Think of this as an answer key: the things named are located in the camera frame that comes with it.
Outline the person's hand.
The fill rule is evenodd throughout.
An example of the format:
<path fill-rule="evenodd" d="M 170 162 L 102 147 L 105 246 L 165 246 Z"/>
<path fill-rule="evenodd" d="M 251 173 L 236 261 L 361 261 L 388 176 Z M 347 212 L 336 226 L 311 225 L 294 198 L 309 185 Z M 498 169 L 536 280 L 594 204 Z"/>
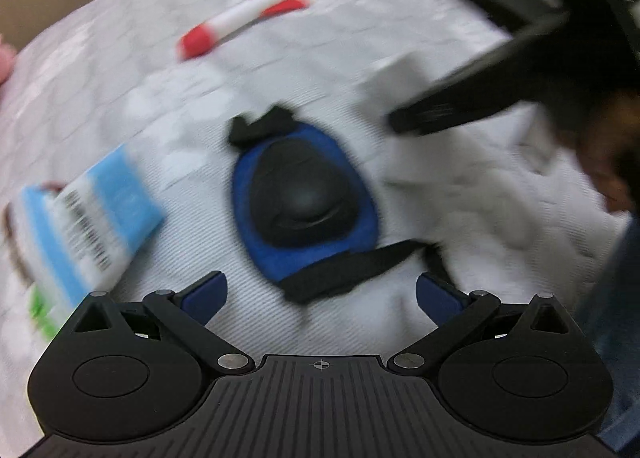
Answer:
<path fill-rule="evenodd" d="M 631 212 L 636 208 L 628 184 L 617 173 L 616 162 L 623 152 L 638 145 L 638 96 L 614 98 L 580 133 L 577 160 L 610 213 Z"/>

